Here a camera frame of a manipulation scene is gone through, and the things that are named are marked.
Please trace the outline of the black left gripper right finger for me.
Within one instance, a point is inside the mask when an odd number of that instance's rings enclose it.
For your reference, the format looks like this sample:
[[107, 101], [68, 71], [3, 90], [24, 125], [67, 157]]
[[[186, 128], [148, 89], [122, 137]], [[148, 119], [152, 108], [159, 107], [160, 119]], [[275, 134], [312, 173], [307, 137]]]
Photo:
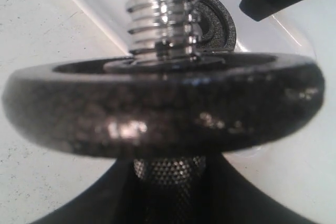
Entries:
[[206, 158], [202, 223], [315, 223], [278, 203], [218, 154]]

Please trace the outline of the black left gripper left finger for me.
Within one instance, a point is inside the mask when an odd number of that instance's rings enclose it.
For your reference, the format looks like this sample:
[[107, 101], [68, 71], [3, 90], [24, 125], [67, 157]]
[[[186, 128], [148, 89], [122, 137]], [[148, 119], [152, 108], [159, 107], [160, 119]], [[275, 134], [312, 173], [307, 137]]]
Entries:
[[34, 223], [112, 223], [132, 172], [131, 160], [116, 160], [84, 192]]

